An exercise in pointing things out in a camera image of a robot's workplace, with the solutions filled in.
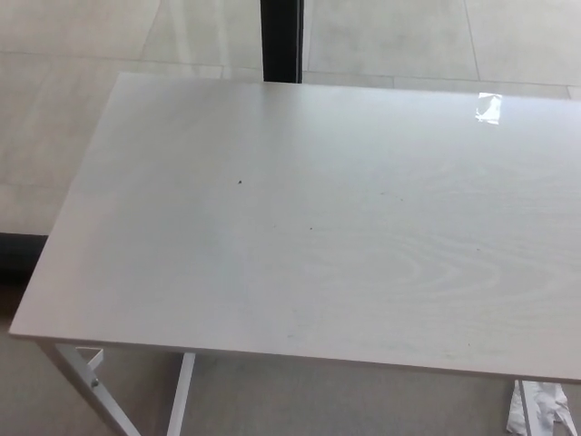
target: floor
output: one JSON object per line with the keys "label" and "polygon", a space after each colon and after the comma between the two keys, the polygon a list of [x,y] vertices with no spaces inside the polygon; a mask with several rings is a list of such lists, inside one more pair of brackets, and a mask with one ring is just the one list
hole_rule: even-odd
{"label": "floor", "polygon": [[[581,99],[579,22],[579,0],[306,0],[304,82]],[[261,80],[258,0],[4,0],[0,232],[50,232],[120,71]],[[0,290],[0,433],[109,434],[33,344],[7,337],[19,292]],[[107,351],[103,380],[144,434],[158,434],[175,364]],[[565,389],[581,420],[581,388]],[[200,357],[182,434],[494,436],[511,390]]]}

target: tiled floor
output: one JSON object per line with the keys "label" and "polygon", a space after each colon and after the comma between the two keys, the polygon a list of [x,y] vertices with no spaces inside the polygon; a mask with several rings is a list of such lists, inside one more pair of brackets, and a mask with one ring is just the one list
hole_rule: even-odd
{"label": "tiled floor", "polygon": [[[305,83],[581,96],[578,0],[306,0]],[[47,233],[120,71],[261,80],[259,0],[8,0],[0,232]]]}

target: white metal leg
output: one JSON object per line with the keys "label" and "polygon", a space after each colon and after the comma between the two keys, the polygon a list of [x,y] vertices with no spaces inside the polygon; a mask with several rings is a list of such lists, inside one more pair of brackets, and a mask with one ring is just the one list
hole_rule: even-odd
{"label": "white metal leg", "polygon": [[520,398],[523,403],[523,412],[525,413],[525,425],[527,426],[528,436],[540,436],[541,429],[538,426],[537,406],[535,395],[528,381],[518,381],[520,389]]}
{"label": "white metal leg", "polygon": [[188,391],[190,390],[190,380],[192,379],[193,363],[196,355],[192,352],[186,352],[183,355],[182,368],[180,369],[180,379],[175,389],[175,398],[173,399],[172,416],[167,429],[167,436],[180,436],[182,430],[183,413],[185,412],[185,403],[188,401]]}
{"label": "white metal leg", "polygon": [[[38,345],[61,374],[76,388],[113,431],[121,436],[140,436],[140,433],[117,401],[94,373],[94,368],[103,361],[103,350],[100,350],[89,362],[86,362],[73,345],[51,342],[39,342]],[[180,378],[175,398],[173,399],[172,415],[168,425],[168,436],[180,435],[194,360],[195,354],[193,353],[185,353],[183,355]]]}
{"label": "white metal leg", "polygon": [[46,342],[39,342],[39,345],[109,427],[122,436],[140,436],[117,401],[97,379],[94,371],[73,345]]}
{"label": "white metal leg", "polygon": [[93,347],[76,347],[77,350],[91,350],[94,352],[93,358],[89,361],[89,367],[94,371],[97,367],[103,363],[105,357],[105,351],[103,348],[93,348]]}

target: gray carpet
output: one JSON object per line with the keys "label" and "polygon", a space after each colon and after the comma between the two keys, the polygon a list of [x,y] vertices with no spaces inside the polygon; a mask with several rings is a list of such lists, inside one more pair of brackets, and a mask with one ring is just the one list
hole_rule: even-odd
{"label": "gray carpet", "polygon": [[[0,435],[111,434],[34,344],[7,336],[17,299],[0,288]],[[99,375],[146,436],[162,434],[178,368],[169,353],[108,349]],[[581,424],[581,389],[565,390]],[[511,391],[493,378],[197,356],[182,435],[499,436]]]}

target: white table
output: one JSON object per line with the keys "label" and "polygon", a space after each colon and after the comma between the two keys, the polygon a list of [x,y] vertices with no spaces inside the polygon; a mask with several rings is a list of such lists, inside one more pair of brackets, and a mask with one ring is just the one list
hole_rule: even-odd
{"label": "white table", "polygon": [[170,434],[195,352],[578,382],[581,105],[478,102],[123,74],[11,333],[124,435],[76,346],[182,352]]}

